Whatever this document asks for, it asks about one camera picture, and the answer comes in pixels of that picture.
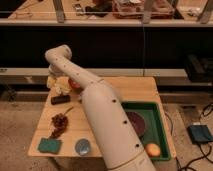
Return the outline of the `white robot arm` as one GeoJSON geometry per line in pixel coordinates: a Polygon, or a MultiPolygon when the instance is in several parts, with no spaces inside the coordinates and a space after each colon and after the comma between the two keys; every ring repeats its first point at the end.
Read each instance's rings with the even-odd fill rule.
{"type": "Polygon", "coordinates": [[[61,45],[45,52],[54,75],[64,73],[83,89],[84,113],[108,171],[156,171],[122,105],[120,95],[103,78],[72,63],[71,49],[61,45]]]}

